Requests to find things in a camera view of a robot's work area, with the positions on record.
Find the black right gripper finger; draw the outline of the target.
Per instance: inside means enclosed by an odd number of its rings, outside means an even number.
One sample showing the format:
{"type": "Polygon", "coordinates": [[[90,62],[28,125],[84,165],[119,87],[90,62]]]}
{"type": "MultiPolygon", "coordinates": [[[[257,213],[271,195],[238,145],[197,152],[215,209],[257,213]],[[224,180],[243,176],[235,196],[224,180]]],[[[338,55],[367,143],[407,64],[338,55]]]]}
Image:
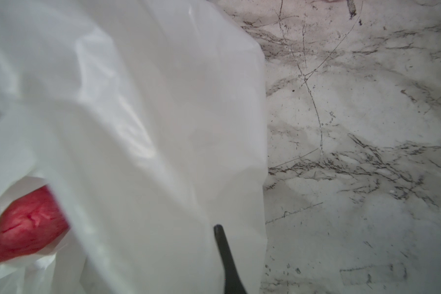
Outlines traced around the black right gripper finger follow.
{"type": "Polygon", "coordinates": [[[230,250],[229,242],[222,225],[214,226],[214,238],[218,246],[220,258],[224,268],[224,293],[225,294],[247,294],[237,272],[235,262],[230,250]]]}

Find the white plastic bag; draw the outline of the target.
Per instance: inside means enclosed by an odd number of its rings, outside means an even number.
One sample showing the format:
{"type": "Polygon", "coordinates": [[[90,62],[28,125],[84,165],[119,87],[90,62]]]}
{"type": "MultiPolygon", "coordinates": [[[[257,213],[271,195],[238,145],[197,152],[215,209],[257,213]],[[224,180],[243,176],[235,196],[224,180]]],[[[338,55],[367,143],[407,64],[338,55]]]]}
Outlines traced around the white plastic bag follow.
{"type": "Polygon", "coordinates": [[[0,215],[47,186],[69,229],[0,294],[257,294],[265,57],[209,1],[0,1],[0,215]]]}

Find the pink wrinkled fruit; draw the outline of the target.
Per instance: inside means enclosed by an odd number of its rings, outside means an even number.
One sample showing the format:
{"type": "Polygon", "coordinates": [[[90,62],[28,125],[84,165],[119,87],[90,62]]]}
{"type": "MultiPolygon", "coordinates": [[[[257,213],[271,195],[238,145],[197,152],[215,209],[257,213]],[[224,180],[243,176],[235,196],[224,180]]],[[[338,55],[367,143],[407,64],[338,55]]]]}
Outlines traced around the pink wrinkled fruit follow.
{"type": "Polygon", "coordinates": [[[69,229],[48,186],[13,201],[0,215],[0,262],[35,254],[69,229]]]}

